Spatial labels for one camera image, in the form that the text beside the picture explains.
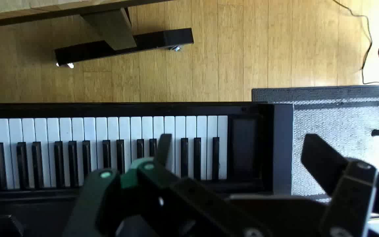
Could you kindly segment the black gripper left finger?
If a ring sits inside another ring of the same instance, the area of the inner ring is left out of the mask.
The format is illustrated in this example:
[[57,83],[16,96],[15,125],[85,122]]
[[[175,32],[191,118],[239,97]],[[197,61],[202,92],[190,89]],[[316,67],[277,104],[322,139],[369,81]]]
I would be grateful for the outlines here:
[[115,237],[125,218],[141,216],[160,235],[273,237],[270,227],[204,184],[166,168],[173,137],[122,173],[99,168],[79,190],[62,237]]

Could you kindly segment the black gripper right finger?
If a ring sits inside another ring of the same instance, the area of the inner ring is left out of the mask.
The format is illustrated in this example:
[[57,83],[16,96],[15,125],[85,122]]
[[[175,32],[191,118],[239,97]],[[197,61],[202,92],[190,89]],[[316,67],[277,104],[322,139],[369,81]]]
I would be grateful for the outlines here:
[[319,230],[324,237],[366,237],[372,213],[379,213],[379,171],[347,158],[319,134],[304,137],[302,163],[332,197]]

